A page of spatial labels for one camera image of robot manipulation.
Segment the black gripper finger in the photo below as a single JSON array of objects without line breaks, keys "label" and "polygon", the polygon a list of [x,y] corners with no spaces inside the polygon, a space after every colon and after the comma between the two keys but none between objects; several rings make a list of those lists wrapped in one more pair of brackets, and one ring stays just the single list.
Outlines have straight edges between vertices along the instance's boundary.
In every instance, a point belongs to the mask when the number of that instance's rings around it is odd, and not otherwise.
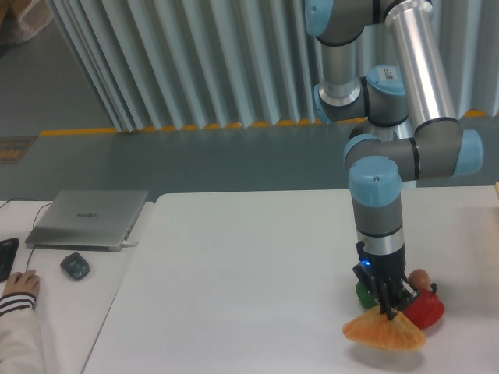
[{"label": "black gripper finger", "polygon": [[383,281],[369,280],[361,283],[367,288],[368,292],[375,297],[380,313],[385,314],[389,320],[393,320],[398,312],[392,308],[388,285]]},{"label": "black gripper finger", "polygon": [[420,295],[419,289],[411,286],[407,282],[402,282],[396,293],[393,307],[398,311],[407,309]]}]

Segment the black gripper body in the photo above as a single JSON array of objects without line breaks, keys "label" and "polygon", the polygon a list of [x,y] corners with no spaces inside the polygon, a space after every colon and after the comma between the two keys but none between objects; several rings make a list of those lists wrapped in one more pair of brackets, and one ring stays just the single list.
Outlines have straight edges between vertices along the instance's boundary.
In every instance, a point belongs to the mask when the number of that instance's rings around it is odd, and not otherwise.
[{"label": "black gripper body", "polygon": [[392,288],[400,288],[405,276],[405,250],[399,249],[387,255],[363,253],[353,272],[366,288],[374,288],[382,282]]}]

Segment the white sleeved forearm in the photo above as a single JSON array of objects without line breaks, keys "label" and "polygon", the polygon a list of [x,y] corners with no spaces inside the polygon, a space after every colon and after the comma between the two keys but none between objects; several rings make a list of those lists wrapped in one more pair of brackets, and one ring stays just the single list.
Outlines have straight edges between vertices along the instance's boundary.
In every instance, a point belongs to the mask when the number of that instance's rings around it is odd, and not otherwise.
[{"label": "white sleeved forearm", "polygon": [[1,297],[1,373],[45,373],[35,305],[29,293]]}]

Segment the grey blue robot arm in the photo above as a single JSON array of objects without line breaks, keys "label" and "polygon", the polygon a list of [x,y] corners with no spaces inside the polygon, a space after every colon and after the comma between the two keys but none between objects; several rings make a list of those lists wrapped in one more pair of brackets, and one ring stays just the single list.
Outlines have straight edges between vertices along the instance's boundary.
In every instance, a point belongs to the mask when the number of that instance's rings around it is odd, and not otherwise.
[{"label": "grey blue robot arm", "polygon": [[[359,262],[354,273],[381,314],[394,319],[421,290],[405,275],[401,190],[404,182],[469,175],[483,144],[455,113],[432,30],[429,1],[308,1],[307,33],[321,46],[314,88],[326,123],[360,117],[343,153],[349,176]],[[366,27],[393,37],[396,65],[356,71],[356,42]]]}]

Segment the person's hand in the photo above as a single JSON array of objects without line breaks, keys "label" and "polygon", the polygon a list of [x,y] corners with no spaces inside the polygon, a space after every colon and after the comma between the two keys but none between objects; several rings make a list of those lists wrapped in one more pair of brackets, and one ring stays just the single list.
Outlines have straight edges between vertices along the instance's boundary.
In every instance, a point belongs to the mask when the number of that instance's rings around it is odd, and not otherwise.
[{"label": "person's hand", "polygon": [[36,270],[11,274],[1,296],[1,310],[34,309],[40,290],[40,277]]}]

